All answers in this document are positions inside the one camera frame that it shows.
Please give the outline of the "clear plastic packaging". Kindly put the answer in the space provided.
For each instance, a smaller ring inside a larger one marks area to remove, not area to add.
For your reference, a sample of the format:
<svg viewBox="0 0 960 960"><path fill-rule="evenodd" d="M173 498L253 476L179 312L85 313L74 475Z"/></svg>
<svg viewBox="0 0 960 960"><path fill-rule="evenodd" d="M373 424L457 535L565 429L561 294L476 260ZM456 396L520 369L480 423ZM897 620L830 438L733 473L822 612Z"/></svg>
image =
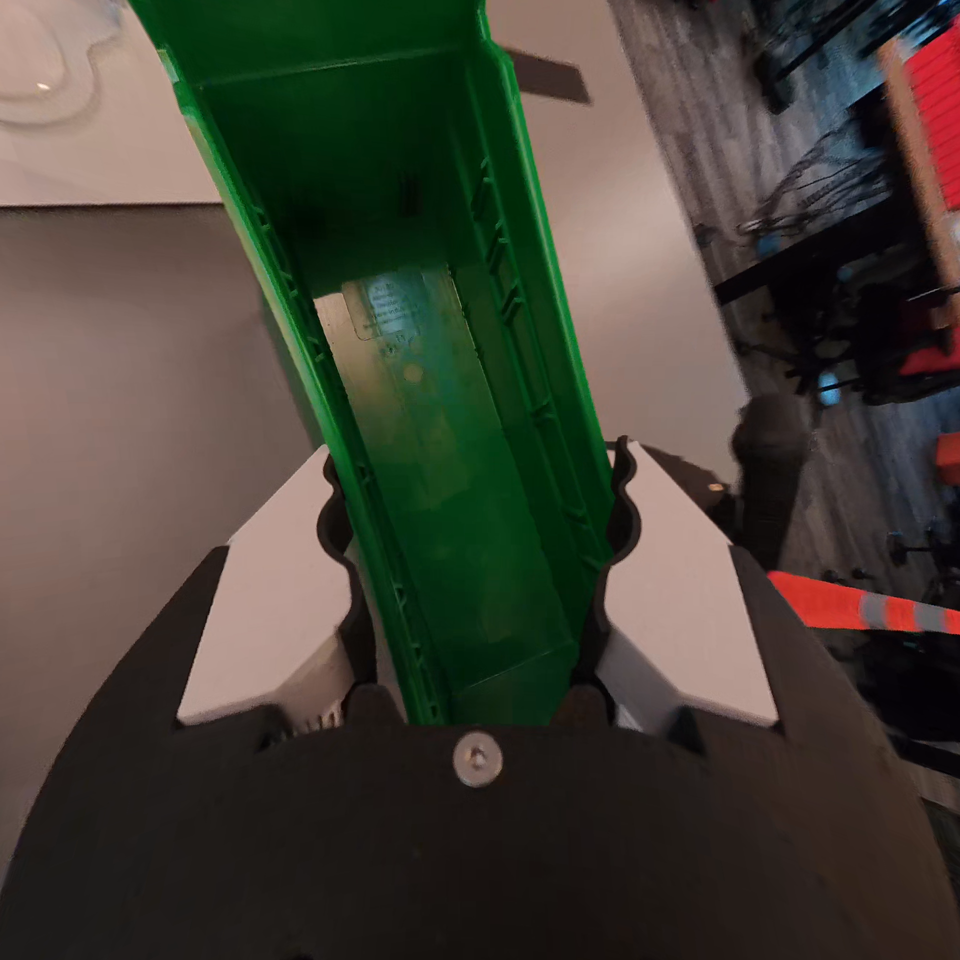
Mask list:
<svg viewBox="0 0 960 960"><path fill-rule="evenodd" d="M114 1L1 3L1 122L46 127L80 114L95 98L95 51L122 33Z"/></svg>

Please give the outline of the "orange pole with reflective stripes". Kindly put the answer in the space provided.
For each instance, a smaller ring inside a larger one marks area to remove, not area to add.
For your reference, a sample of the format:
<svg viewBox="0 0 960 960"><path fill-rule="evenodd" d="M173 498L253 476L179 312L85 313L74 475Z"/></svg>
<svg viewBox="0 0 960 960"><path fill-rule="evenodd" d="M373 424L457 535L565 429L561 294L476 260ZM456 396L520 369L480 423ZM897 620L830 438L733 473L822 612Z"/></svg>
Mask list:
<svg viewBox="0 0 960 960"><path fill-rule="evenodd" d="M772 571L768 578L812 629L959 636L957 610L783 571Z"/></svg>

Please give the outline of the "green plastic bin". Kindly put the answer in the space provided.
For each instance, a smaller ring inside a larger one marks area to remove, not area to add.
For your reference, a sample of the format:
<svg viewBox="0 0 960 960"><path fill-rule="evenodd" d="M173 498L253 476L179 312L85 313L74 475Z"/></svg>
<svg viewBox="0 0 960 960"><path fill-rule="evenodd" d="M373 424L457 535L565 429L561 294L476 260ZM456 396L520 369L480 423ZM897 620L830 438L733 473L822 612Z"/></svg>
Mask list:
<svg viewBox="0 0 960 960"><path fill-rule="evenodd" d="M484 2L130 2L340 482L415 724L541 726L611 465Z"/></svg>

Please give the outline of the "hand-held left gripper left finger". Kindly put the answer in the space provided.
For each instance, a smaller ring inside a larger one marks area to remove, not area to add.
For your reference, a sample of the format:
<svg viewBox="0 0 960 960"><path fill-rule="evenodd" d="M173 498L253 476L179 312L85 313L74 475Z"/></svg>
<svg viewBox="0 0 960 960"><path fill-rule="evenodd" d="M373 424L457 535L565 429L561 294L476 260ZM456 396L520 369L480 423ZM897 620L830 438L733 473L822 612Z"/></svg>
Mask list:
<svg viewBox="0 0 960 960"><path fill-rule="evenodd" d="M374 619L330 450L318 448L231 537L177 709L197 726L275 707L337 727L377 680Z"/></svg>

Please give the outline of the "black table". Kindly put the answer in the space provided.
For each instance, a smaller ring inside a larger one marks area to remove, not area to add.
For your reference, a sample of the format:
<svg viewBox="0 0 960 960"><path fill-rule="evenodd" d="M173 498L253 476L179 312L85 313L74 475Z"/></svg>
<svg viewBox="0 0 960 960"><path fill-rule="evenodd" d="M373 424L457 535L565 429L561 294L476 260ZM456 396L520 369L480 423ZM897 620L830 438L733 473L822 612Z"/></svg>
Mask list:
<svg viewBox="0 0 960 960"><path fill-rule="evenodd" d="M901 243L926 255L939 287L958 305L958 232L946 213L922 198L920 162L909 153L889 100L877 87L850 109L854 129L879 150L882 197L721 281L714 287L719 306L814 270L836 271Z"/></svg>

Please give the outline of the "black office chair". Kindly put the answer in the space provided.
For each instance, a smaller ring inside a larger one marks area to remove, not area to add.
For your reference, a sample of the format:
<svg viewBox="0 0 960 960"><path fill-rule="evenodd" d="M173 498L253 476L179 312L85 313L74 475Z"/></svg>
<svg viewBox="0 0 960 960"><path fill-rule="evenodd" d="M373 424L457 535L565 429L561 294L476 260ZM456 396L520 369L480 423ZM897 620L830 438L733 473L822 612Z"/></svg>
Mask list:
<svg viewBox="0 0 960 960"><path fill-rule="evenodd" d="M740 469L736 542L766 572L779 568L811 444L805 403L794 394L752 398L733 432Z"/></svg>

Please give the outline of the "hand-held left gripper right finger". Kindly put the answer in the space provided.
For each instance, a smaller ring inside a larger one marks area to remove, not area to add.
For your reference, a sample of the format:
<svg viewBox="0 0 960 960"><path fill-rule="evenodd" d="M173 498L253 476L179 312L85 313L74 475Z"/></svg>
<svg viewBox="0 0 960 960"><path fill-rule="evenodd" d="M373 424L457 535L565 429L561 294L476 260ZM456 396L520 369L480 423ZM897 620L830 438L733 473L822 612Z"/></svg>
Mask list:
<svg viewBox="0 0 960 960"><path fill-rule="evenodd" d="M576 681L594 681L614 722L667 732L685 709L762 729L779 713L732 543L631 438L607 453L610 559L583 622Z"/></svg>

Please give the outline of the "wooden shelf with red bins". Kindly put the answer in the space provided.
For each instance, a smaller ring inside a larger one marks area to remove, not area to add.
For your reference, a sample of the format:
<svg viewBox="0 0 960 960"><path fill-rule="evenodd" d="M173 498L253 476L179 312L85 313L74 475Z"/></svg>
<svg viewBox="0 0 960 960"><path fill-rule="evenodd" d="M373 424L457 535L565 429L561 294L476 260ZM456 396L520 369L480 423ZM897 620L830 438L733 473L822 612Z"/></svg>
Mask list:
<svg viewBox="0 0 960 960"><path fill-rule="evenodd" d="M926 245L946 290L940 325L958 329L958 17L912 51L893 38L876 52L892 121Z"/></svg>

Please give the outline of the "dark grey flat strip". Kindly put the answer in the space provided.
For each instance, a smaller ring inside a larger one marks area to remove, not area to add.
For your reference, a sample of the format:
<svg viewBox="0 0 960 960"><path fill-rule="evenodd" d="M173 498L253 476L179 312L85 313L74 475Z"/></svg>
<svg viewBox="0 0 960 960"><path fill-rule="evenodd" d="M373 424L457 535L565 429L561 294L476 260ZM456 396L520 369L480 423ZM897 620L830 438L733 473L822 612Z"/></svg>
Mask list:
<svg viewBox="0 0 960 960"><path fill-rule="evenodd" d="M579 66L566 61L504 47L523 93L589 106L592 96Z"/></svg>

